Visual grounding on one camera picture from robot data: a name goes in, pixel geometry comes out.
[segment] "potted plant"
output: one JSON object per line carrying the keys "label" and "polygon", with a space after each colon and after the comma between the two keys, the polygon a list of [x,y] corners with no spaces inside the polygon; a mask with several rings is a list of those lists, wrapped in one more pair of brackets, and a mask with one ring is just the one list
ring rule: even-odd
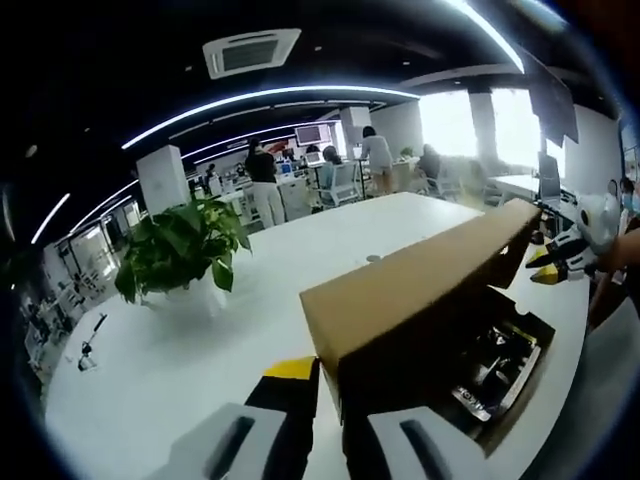
{"label": "potted plant", "polygon": [[115,286],[133,303],[149,292],[184,291],[211,272],[215,285],[230,292],[239,246],[251,250],[231,205],[211,199],[178,205],[136,225]]}
{"label": "potted plant", "polygon": [[413,148],[404,147],[402,150],[400,150],[400,156],[402,158],[412,158],[413,157]]}

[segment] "white table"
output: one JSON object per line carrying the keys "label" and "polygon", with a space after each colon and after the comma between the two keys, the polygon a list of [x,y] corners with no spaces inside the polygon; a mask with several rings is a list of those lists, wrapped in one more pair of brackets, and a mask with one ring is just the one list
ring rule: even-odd
{"label": "white table", "polygon": [[[489,180],[495,183],[502,191],[500,205],[503,205],[512,197],[519,197],[534,201],[538,195],[540,187],[540,180],[532,177],[531,175],[505,175],[501,177],[491,177]],[[564,185],[561,187],[562,190],[573,193]],[[578,215],[575,205],[564,201],[559,203],[556,213],[573,223],[576,222]]]}
{"label": "white table", "polygon": [[[168,458],[172,442],[226,402],[243,402],[279,360],[314,352],[298,293],[480,215],[410,193],[368,200],[251,236],[253,256],[234,260],[234,291],[224,313],[204,324],[189,314],[160,320],[113,297],[74,330],[49,389],[46,424],[64,453],[90,475],[137,479]],[[576,371],[587,315],[586,280],[534,284],[520,270],[507,294],[521,312],[548,321],[556,336],[526,411],[489,457],[494,479],[521,476],[544,444]],[[80,345],[100,312],[98,368],[80,373]],[[347,479],[341,429],[320,376],[314,447],[306,480]]]}

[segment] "small robot arm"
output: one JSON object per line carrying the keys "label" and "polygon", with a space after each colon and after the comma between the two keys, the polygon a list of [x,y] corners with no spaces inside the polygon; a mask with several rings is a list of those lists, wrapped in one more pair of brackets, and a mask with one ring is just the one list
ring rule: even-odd
{"label": "small robot arm", "polygon": [[578,197],[576,223],[536,250],[527,268],[538,268],[531,276],[536,283],[556,285],[579,280],[585,268],[607,253],[618,234],[620,204],[612,195]]}

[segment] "black ceiling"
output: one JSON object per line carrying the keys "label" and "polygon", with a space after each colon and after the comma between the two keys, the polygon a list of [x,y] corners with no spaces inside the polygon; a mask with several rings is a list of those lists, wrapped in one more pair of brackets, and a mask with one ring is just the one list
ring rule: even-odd
{"label": "black ceiling", "polygon": [[[20,231],[37,228],[61,195],[72,193],[47,229],[45,241],[65,234],[132,178],[135,160],[168,141],[188,153],[251,131],[315,120],[335,106],[261,110],[212,122],[170,140],[221,115],[309,100],[393,104],[403,99],[355,92],[254,99],[194,115],[127,151],[120,148],[137,134],[196,106],[293,85],[395,88],[402,80],[432,72],[509,63],[493,40],[443,0],[54,3],[23,5],[12,17],[20,28],[12,38],[15,51],[6,59],[11,67],[6,70],[11,85],[7,110],[13,121],[8,135],[11,148],[1,172],[13,183],[28,182],[45,212],[21,216]],[[487,18],[545,64],[583,72],[561,43],[551,41],[510,7],[496,10],[491,7],[495,2],[476,3],[486,4]],[[204,43],[292,27],[302,34],[284,66],[210,80]],[[25,159],[31,144],[38,145],[38,153]]]}

